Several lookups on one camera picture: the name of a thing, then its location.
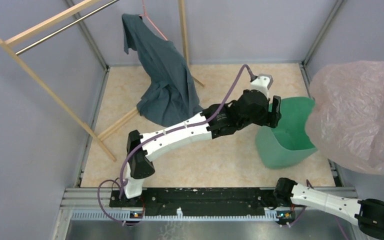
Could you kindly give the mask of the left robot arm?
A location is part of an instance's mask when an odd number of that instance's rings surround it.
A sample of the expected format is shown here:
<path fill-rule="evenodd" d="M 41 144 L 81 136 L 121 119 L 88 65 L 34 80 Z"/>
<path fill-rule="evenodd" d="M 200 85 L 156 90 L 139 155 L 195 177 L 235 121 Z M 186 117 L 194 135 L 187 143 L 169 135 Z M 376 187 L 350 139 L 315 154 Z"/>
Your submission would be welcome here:
<path fill-rule="evenodd" d="M 276 128 L 282 117 L 280 96 L 273 98 L 258 90 L 244 90 L 239 99 L 213 104 L 193 117 L 151 133 L 133 130 L 128 134 L 126 162 L 120 171 L 121 200 L 129 207 L 140 202 L 146 178 L 156 170 L 160 156 L 185 145 L 233 135 L 255 124 Z"/>

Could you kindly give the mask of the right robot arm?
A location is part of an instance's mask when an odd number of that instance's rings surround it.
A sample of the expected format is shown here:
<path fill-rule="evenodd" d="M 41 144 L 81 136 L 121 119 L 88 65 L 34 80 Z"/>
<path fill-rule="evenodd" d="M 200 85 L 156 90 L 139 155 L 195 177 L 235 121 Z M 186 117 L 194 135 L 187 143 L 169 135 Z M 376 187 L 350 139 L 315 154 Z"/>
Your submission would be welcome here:
<path fill-rule="evenodd" d="M 372 238 L 384 240 L 382 200 L 340 197 L 285 177 L 278 179 L 273 191 L 273 200 L 279 206 L 304 206 L 323 211 L 348 221 Z"/>

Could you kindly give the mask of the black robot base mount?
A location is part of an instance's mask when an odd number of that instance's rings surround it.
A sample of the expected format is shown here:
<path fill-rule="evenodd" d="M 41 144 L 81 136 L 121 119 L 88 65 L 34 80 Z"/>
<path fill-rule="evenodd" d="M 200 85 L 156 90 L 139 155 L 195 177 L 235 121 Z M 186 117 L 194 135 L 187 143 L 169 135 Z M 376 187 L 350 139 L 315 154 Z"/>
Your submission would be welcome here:
<path fill-rule="evenodd" d="M 109 206 L 144 210 L 148 216 L 174 215 L 178 208 L 186 216 L 262 216 L 270 210 L 297 210 L 294 205 L 280 205 L 274 189 L 265 187 L 148 187 L 133 198 L 112 190 Z"/>

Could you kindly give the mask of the pink plastic trash bag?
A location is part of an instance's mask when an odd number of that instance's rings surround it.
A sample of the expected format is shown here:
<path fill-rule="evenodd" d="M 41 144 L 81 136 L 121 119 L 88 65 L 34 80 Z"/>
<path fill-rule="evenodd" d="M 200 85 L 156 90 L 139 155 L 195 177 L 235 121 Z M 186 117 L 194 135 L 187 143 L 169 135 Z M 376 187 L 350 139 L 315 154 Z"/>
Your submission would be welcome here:
<path fill-rule="evenodd" d="M 384 61 L 329 64 L 309 85 L 315 105 L 305 132 L 348 170 L 384 174 Z"/>

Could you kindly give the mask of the green plastic trash bin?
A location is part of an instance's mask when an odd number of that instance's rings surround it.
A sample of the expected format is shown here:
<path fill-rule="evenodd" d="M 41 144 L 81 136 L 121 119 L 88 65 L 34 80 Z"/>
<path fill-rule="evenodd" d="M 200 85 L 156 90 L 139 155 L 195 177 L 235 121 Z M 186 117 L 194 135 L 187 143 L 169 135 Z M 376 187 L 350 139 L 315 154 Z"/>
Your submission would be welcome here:
<path fill-rule="evenodd" d="M 304 96 L 283 98 L 281 119 L 276 128 L 262 126 L 255 146 L 262 163 L 269 169 L 284 169 L 301 163 L 317 151 L 305 131 L 315 101 Z"/>

